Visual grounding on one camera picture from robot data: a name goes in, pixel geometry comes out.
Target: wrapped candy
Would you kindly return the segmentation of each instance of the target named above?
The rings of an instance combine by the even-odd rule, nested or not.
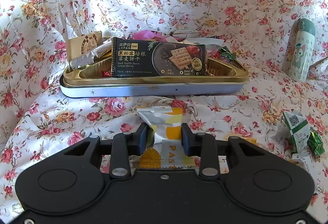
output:
[[[315,130],[311,129],[310,137],[309,137],[309,140],[307,143],[308,143],[308,146],[311,149],[312,153],[315,156],[319,156],[319,155],[322,155],[323,153],[325,153],[321,137]]]

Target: red candy wrapper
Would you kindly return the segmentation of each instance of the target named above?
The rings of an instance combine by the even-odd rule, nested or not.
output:
[[[112,72],[111,71],[108,71],[108,72],[101,71],[101,76],[103,78],[111,77],[112,76]]]

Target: yellow and white wrapper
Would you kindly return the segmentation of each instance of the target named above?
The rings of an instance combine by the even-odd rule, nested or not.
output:
[[[148,148],[140,158],[140,168],[182,168],[195,165],[194,158],[184,154],[181,144],[181,108],[138,108],[137,112],[151,128]]]

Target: floral fabric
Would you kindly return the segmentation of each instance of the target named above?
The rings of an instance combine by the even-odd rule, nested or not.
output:
[[[0,218],[21,212],[15,180],[30,165],[90,133],[103,139],[134,130],[137,106],[182,107],[193,131],[217,139],[237,134],[289,160],[282,110],[307,116],[327,145],[327,0],[1,0],[0,2]],[[314,22],[316,45],[307,83],[285,71],[299,18]],[[249,68],[250,83],[231,96],[70,99],[58,86],[69,38],[138,30],[218,35]],[[108,157],[101,169],[108,172]],[[318,189],[309,212],[328,219],[327,154],[313,159]],[[137,161],[132,160],[132,167]]]

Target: cracker image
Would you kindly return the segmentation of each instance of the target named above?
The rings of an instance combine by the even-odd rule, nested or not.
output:
[[[186,48],[179,48],[171,50],[172,57],[169,60],[176,66],[178,69],[183,70],[191,64],[191,56],[186,50]]]

